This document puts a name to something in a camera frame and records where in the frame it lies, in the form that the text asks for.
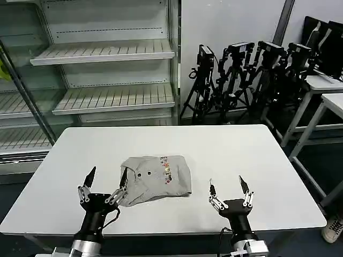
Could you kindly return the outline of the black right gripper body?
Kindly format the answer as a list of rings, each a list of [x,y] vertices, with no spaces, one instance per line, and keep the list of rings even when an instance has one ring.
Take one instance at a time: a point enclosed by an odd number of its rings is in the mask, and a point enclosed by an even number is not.
[[[252,207],[244,206],[243,199],[225,200],[224,203],[228,208],[220,210],[219,215],[229,220],[233,234],[230,243],[236,244],[239,241],[249,239],[258,240],[248,221],[248,215],[252,211]]]

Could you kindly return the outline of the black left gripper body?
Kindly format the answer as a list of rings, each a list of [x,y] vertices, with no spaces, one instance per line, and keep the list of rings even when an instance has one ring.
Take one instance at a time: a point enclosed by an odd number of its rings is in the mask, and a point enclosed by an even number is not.
[[[110,194],[91,193],[88,195],[89,202],[81,204],[85,210],[85,217],[80,230],[73,236],[73,240],[82,241],[103,241],[102,230],[105,227],[106,216],[117,211],[114,219],[117,220],[120,214],[118,204],[110,205],[105,200]]]

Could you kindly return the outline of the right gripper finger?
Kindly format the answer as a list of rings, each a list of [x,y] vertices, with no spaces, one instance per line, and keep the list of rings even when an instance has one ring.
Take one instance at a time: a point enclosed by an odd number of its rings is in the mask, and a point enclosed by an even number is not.
[[[208,197],[208,201],[211,204],[211,206],[215,209],[215,210],[225,210],[228,209],[228,205],[225,204],[222,200],[220,200],[217,196],[215,187],[212,183],[212,179],[209,179],[210,182],[210,188],[209,188],[209,197]]]
[[[244,181],[242,176],[238,176],[241,184],[241,188],[244,194],[243,207],[252,208],[252,202],[255,195],[254,191],[249,190],[248,184]]]

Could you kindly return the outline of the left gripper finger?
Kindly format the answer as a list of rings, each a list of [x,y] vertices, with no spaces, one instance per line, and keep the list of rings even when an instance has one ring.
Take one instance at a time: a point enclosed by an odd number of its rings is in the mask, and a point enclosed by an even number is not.
[[[82,186],[78,186],[78,195],[80,203],[89,202],[89,195],[91,193],[90,188],[92,186],[94,176],[96,172],[96,166],[94,166],[91,172],[85,177],[84,183]]]
[[[125,198],[127,195],[127,183],[128,183],[128,169],[125,168],[123,174],[121,176],[121,181],[119,184],[119,188],[116,189],[108,198],[105,199],[105,203],[110,205],[117,205]]]

